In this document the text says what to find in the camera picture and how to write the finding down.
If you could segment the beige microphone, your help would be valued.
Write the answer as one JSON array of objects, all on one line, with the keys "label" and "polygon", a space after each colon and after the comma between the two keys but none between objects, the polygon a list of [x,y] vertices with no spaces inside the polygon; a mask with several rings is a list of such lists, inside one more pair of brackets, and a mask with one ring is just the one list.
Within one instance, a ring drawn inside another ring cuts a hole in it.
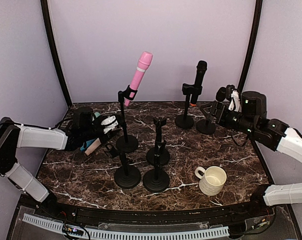
[{"label": "beige microphone", "polygon": [[96,139],[85,151],[84,154],[86,156],[89,156],[91,153],[93,153],[99,146],[101,145],[101,141],[99,139]]}]

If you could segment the blue microphone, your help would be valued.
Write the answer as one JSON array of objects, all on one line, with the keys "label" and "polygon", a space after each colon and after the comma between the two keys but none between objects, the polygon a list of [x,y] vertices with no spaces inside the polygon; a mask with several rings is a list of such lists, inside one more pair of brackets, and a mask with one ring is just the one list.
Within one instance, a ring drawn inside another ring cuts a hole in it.
[{"label": "blue microphone", "polygon": [[83,143],[83,145],[80,147],[80,151],[84,152],[95,140],[89,140]]}]

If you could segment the black stand of pink microphone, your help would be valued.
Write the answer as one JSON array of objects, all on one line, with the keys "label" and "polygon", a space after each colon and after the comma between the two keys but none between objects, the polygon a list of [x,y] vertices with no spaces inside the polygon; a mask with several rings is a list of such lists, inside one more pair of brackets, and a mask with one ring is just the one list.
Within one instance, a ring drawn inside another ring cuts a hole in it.
[{"label": "black stand of pink microphone", "polygon": [[137,138],[127,133],[127,124],[126,124],[125,113],[124,113],[125,100],[133,100],[136,93],[137,90],[131,89],[130,85],[128,85],[124,91],[118,92],[118,102],[120,103],[120,108],[121,108],[120,126],[123,129],[123,135],[117,139],[116,147],[118,150],[123,151],[125,153],[134,152],[138,148]]}]

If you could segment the black stand of blue microphone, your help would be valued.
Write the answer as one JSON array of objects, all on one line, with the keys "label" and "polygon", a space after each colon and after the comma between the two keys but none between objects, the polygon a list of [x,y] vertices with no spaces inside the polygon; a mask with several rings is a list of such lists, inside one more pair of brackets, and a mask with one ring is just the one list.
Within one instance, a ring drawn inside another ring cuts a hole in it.
[{"label": "black stand of blue microphone", "polygon": [[120,151],[113,144],[105,145],[104,153],[109,158],[119,157],[121,166],[114,173],[114,181],[116,185],[122,189],[132,189],[136,187],[141,180],[140,171],[133,165],[129,165],[128,158],[124,151]]}]

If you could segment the black stand of beige microphone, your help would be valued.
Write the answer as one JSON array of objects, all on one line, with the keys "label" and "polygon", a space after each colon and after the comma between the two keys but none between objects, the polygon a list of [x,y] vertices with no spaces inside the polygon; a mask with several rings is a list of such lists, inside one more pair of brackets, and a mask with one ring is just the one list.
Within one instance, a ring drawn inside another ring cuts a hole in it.
[{"label": "black stand of beige microphone", "polygon": [[166,141],[162,140],[162,127],[166,125],[167,118],[153,118],[153,123],[155,124],[156,138],[155,146],[148,150],[146,154],[147,162],[150,165],[154,165],[155,158],[158,157],[161,166],[169,163],[170,153],[166,149]]}]

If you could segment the black stand of green microphone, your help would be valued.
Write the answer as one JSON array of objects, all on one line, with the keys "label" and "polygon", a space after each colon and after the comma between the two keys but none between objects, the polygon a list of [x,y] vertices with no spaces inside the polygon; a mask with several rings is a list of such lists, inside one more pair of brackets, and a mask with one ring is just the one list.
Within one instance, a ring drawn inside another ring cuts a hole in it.
[{"label": "black stand of green microphone", "polygon": [[160,193],[166,190],[170,184],[170,177],[161,164],[154,162],[154,169],[147,171],[143,176],[143,186],[149,192]]}]

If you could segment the pink microphone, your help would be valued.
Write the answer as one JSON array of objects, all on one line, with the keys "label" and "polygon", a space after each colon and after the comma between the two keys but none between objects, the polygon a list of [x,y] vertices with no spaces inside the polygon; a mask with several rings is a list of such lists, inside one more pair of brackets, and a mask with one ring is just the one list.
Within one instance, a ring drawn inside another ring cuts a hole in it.
[{"label": "pink microphone", "polygon": [[129,84],[128,88],[128,98],[126,98],[124,105],[127,107],[130,102],[134,99],[135,94],[137,93],[137,89],[142,81],[142,78],[149,68],[153,59],[153,54],[148,51],[142,52],[141,56],[138,59],[136,71],[134,73],[133,79]]}]

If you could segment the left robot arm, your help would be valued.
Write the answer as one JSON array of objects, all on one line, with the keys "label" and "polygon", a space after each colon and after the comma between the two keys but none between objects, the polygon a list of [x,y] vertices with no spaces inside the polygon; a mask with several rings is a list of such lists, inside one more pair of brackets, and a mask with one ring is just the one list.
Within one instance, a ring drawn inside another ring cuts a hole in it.
[{"label": "left robot arm", "polygon": [[50,218],[57,218],[61,206],[56,203],[56,196],[18,162],[17,149],[87,150],[95,140],[103,144],[111,139],[118,132],[120,120],[117,114],[95,115],[90,107],[75,110],[65,127],[60,122],[55,127],[41,127],[4,117],[0,121],[0,176],[7,177],[42,204],[42,211]]}]

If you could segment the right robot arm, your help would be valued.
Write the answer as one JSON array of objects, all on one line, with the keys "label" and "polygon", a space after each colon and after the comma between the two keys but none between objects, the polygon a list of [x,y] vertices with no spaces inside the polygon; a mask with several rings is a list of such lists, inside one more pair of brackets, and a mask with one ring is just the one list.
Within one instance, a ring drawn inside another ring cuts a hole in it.
[{"label": "right robot arm", "polygon": [[[210,123],[247,135],[274,152],[279,152],[302,163],[302,134],[278,119],[268,119],[266,96],[256,91],[241,94],[221,87],[213,103],[200,107]],[[252,194],[246,213],[258,216],[265,206],[302,204],[302,182],[296,184],[262,184]]]}]

